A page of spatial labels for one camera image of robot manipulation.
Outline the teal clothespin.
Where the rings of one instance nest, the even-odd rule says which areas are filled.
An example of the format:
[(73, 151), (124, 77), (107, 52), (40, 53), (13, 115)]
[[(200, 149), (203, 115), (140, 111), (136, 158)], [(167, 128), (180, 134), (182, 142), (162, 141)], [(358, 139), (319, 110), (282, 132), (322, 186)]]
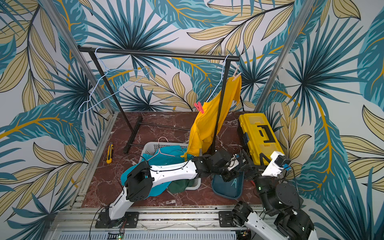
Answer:
[(231, 183), (231, 187), (233, 187), (234, 189), (237, 189), (238, 187), (238, 178), (235, 178), (232, 183)]

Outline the dark green t-shirt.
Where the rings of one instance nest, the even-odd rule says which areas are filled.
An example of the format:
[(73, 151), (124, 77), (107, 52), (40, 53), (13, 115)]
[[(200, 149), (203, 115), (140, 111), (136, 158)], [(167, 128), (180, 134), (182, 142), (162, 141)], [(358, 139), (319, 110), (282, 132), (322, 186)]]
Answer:
[(182, 193), (186, 190), (186, 188), (194, 185), (194, 180), (177, 180), (172, 181), (168, 186), (168, 192), (171, 194)]

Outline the turquoise printed t-shirt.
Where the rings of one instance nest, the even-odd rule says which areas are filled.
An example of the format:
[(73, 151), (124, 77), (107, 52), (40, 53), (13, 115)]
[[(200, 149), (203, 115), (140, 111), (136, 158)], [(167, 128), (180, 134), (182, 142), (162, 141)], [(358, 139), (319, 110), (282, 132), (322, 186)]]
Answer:
[[(173, 165), (173, 164), (179, 164), (183, 163), (185, 161), (185, 158), (183, 155), (187, 152), (187, 149), (182, 148), (181, 146), (175, 145), (178, 147), (178, 150), (173, 152), (175, 155), (174, 158), (163, 156), (163, 155), (157, 155), (156, 158), (153, 158), (152, 160), (148, 161), (148, 159), (153, 154), (142, 154), (142, 157), (144, 160), (148, 161), (150, 165), (156, 165), (156, 166), (165, 166), (165, 165)], [(155, 186), (152, 188), (152, 190), (149, 193), (150, 197), (156, 197), (161, 195), (165, 190), (168, 190), (168, 186), (171, 182), (166, 182), (161, 185)]]

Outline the light blue wire hanger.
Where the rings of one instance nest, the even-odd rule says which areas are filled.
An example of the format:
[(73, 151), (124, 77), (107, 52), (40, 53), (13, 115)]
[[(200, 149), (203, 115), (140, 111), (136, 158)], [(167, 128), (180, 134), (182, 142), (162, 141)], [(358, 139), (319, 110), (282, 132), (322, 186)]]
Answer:
[[(116, 94), (120, 93), (121, 90), (118, 90), (117, 92), (114, 92), (108, 79), (107, 79), (107, 75), (108, 73), (113, 73), (113, 72), (116, 72), (117, 70), (119, 70), (120, 68), (117, 68), (117, 69), (114, 69), (114, 70), (111, 70), (109, 68), (107, 68), (107, 66), (105, 65), (105, 63), (98, 57), (97, 53), (98, 51), (100, 53), (104, 53), (104, 54), (118, 54), (118, 55), (127, 55), (127, 56), (133, 56), (133, 55), (138, 55), (138, 56), (141, 56), (142, 55), (142, 52), (141, 51), (134, 51), (134, 50), (121, 50), (121, 51), (118, 51), (118, 50), (114, 50), (114, 49), (105, 49), (105, 48), (101, 48), (101, 47), (98, 47), (98, 48), (91, 48), (91, 47), (81, 47), (81, 46), (78, 46), (78, 50), (82, 53), (88, 53), (90, 55), (90, 57), (92, 58), (94, 64), (96, 65), (99, 73), (100, 73), (100, 78), (97, 80), (96, 82), (96, 86), (93, 88), (93, 90), (91, 91), (90, 95), (89, 95), (89, 99), (84, 101), (80, 106), (79, 106), (79, 113), (80, 114), (85, 114), (87, 113), (88, 111), (92, 110), (93, 108), (95, 108), (96, 106), (100, 105), (103, 101), (105, 100), (108, 100), (109, 98), (113, 98), (118, 109), (120, 110), (120, 112), (125, 115), (125, 112), (122, 108), (122, 106), (120, 105), (120, 102), (119, 100), (117, 99), (116, 97)], [(107, 89), (109, 90), (110, 92), (110, 95), (105, 97), (104, 99), (100, 100), (99, 102), (97, 102), (95, 105), (92, 105), (91, 107), (89, 107), (88, 109), (82, 109), (83, 105), (84, 104), (87, 104), (87, 103), (90, 103), (92, 101), (92, 95), (94, 94), (95, 90), (99, 87), (99, 82), (100, 80), (103, 80), (105, 86), (107, 87)]]

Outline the pink wire hanger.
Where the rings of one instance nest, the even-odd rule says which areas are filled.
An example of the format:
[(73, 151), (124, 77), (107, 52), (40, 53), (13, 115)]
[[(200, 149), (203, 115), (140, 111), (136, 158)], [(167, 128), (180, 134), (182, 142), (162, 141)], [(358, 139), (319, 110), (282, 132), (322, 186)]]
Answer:
[(177, 146), (165, 146), (165, 147), (160, 147), (160, 139), (165, 139), (167, 143), (169, 143), (168, 139), (166, 137), (159, 137), (158, 142), (157, 142), (157, 151), (154, 152), (154, 154), (148, 159), (148, 161), (152, 160), (153, 158), (156, 158), (157, 155), (163, 155), (163, 156), (168, 156), (174, 158), (175, 155), (173, 152), (178, 150)]

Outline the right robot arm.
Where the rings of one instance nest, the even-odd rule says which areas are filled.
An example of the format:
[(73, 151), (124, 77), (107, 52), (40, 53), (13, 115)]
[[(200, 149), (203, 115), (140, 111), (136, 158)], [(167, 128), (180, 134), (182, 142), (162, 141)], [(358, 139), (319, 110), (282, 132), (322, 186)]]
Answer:
[(266, 166), (236, 168), (255, 183), (255, 190), (266, 215), (276, 216), (275, 228), (269, 226), (250, 205), (239, 201), (231, 214), (231, 225), (247, 227), (265, 240), (317, 240), (318, 235), (310, 216), (302, 209), (303, 199), (298, 190), (284, 179), (263, 176)]

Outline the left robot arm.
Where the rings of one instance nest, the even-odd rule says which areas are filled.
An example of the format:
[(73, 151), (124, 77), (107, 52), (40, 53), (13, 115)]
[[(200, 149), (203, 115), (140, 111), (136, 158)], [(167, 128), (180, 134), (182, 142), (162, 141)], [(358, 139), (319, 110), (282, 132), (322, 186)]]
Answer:
[(194, 180), (219, 175), (225, 182), (236, 178), (237, 167), (242, 163), (242, 154), (231, 155), (224, 149), (213, 155), (194, 157), (184, 163), (156, 166), (148, 161), (140, 162), (128, 173), (123, 189), (114, 202), (101, 211), (95, 224), (97, 229), (118, 229), (129, 219), (138, 217), (128, 209), (135, 203), (147, 199), (154, 187), (177, 180)]

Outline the dark teal plastic tray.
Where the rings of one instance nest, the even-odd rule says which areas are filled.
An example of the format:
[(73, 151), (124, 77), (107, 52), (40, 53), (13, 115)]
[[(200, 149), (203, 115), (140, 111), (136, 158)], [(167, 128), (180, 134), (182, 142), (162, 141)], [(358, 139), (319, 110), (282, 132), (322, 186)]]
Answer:
[(230, 200), (236, 200), (238, 199), (243, 192), (243, 185), (244, 185), (244, 176), (238, 177), (238, 187), (237, 189), (234, 189), (231, 187), (230, 182), (224, 182), (221, 176), (214, 176), (212, 179), (212, 190), (213, 192), (223, 198), (230, 199)]

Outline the yellow t-shirt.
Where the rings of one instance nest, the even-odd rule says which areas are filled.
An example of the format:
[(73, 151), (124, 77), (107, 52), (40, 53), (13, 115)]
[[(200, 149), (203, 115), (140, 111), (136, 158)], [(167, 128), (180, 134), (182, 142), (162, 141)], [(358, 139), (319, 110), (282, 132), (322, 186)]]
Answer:
[(223, 98), (220, 118), (218, 117), (221, 93), (210, 102), (204, 103), (204, 113), (198, 113), (194, 124), (191, 127), (189, 145), (186, 153), (182, 155), (185, 160), (191, 156), (199, 156), (200, 153), (207, 153), (213, 143), (214, 134), (220, 132), (225, 118), (233, 102), (241, 101), (242, 76), (230, 77), (227, 80)]

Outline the pink red clothespin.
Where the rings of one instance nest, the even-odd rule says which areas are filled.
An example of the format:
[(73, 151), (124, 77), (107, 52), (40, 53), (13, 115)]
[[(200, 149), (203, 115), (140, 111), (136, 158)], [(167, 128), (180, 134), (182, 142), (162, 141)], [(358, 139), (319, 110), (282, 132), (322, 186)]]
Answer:
[(198, 110), (201, 114), (204, 114), (204, 108), (201, 102), (194, 103), (194, 107), (196, 110)]

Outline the beige pink clothespin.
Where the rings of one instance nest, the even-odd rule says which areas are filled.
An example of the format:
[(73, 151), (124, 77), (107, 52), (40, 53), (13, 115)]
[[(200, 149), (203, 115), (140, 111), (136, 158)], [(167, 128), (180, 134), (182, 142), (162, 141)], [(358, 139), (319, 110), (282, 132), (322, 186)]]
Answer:
[(233, 79), (232, 81), (235, 81), (239, 76), (241, 76), (241, 72), (239, 71), (240, 69), (240, 66), (237, 66), (237, 68), (235, 69), (234, 73), (233, 73)]

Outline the yellow utility knife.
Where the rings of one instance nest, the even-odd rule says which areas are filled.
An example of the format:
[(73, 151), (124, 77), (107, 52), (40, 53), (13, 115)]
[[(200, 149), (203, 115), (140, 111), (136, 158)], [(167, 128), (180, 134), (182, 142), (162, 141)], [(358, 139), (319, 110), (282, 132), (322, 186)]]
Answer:
[(108, 152), (107, 152), (107, 158), (106, 163), (111, 164), (113, 160), (113, 154), (114, 154), (114, 144), (110, 143), (108, 146)]

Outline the black clothes rack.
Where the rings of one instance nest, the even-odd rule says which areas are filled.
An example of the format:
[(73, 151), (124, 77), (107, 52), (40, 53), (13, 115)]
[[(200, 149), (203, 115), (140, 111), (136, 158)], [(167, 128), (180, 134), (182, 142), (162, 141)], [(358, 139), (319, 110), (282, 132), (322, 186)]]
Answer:
[[(133, 57), (165, 57), (165, 58), (188, 58), (188, 59), (197, 59), (197, 60), (223, 60), (224, 61), (224, 75), (223, 75), (223, 83), (222, 83), (222, 89), (221, 93), (224, 95), (226, 86), (227, 86), (227, 78), (229, 76), (229, 70), (232, 62), (239, 62), (240, 56), (211, 56), (211, 55), (198, 55), (198, 54), (185, 54), (185, 53), (166, 53), (166, 52), (149, 52), (149, 51), (141, 51), (142, 55), (133, 55)], [(158, 127), (158, 128), (164, 128), (164, 129), (172, 129), (172, 130), (178, 130), (178, 131), (187, 131), (185, 128), (177, 128), (177, 127), (171, 127), (171, 126), (165, 126), (165, 125), (156, 125), (156, 124), (149, 124), (143, 122), (143, 117), (138, 117), (137, 122), (135, 126), (133, 127), (131, 123), (129, 122), (126, 114), (123, 115), (128, 127), (131, 130), (131, 136), (124, 147), (124, 153), (128, 154), (132, 147), (143, 147), (143, 145), (137, 145), (134, 144), (135, 138), (137, 136), (137, 133), (139, 132), (139, 129), (141, 126), (152, 126), (152, 127)]]

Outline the right aluminium frame post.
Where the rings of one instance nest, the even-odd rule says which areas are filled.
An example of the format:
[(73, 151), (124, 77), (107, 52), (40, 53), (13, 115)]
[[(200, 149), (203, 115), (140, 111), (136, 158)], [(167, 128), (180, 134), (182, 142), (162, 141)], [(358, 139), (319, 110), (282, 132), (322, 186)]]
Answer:
[(298, 16), (296, 17), (296, 19), (293, 23), (292, 30), (291, 30), (290, 34), (287, 36), (285, 44), (283, 45), (282, 50), (279, 54), (279, 57), (277, 58), (277, 61), (274, 65), (274, 68), (272, 69), (271, 74), (270, 74), (266, 84), (264, 85), (263, 91), (262, 91), (262, 93), (258, 99), (258, 102), (257, 102), (255, 108), (254, 108), (254, 111), (253, 111), (254, 113), (261, 113), (262, 112), (263, 104), (264, 104), (265, 100), (268, 98), (269, 92), (273, 86), (273, 83), (274, 83), (277, 75), (278, 75), (278, 72), (281, 69), (281, 66), (282, 66), (285, 58), (288, 56), (299, 32), (301, 31), (301, 27), (305, 23), (305, 20), (306, 20), (307, 16), (309, 15), (312, 6), (314, 5), (314, 2), (315, 2), (314, 0), (310, 0), (310, 1), (305, 1), (303, 3), (302, 8), (301, 8), (300, 12), (298, 13)]

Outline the left aluminium frame post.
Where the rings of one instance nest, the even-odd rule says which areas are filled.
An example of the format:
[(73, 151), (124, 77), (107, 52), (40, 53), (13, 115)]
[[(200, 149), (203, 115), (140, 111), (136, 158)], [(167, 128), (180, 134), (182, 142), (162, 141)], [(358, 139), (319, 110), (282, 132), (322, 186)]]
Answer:
[(87, 40), (87, 26), (85, 25), (85, 8), (80, 1), (39, 1), (47, 12), (50, 20), (55, 25), (62, 41), (62, 54), (68, 64), (77, 63), (88, 78), (95, 90), (94, 97), (100, 99), (106, 95), (103, 89), (98, 86), (97, 79), (80, 52), (78, 46), (83, 45)]

